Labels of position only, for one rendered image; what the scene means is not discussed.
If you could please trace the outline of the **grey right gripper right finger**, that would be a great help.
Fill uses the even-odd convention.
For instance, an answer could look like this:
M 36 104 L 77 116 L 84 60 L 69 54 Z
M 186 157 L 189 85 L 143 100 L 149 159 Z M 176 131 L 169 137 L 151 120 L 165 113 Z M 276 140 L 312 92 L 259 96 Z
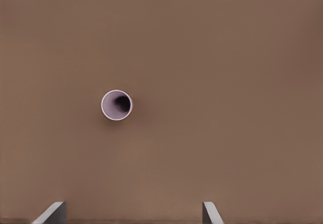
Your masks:
M 202 224 L 224 224 L 213 202 L 204 201 L 202 203 Z

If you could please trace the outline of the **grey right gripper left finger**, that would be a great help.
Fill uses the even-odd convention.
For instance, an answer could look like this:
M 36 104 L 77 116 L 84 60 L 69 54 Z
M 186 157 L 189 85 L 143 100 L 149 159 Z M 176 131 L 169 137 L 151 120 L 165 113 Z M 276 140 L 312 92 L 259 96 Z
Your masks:
M 65 202 L 54 202 L 32 224 L 67 224 Z

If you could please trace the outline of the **purple cup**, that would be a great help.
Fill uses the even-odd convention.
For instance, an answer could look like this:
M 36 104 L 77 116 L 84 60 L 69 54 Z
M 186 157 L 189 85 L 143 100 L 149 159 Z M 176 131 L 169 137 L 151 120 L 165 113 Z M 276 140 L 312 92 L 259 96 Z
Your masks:
M 101 100 L 101 111 L 113 121 L 121 121 L 128 117 L 133 106 L 132 97 L 119 89 L 107 92 Z

